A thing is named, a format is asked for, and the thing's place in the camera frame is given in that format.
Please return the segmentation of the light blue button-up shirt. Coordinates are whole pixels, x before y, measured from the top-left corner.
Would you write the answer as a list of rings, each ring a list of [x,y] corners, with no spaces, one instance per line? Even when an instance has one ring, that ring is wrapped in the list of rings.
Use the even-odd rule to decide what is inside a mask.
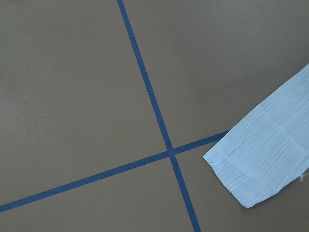
[[[246,208],[300,177],[309,167],[308,67],[252,109],[203,158]]]

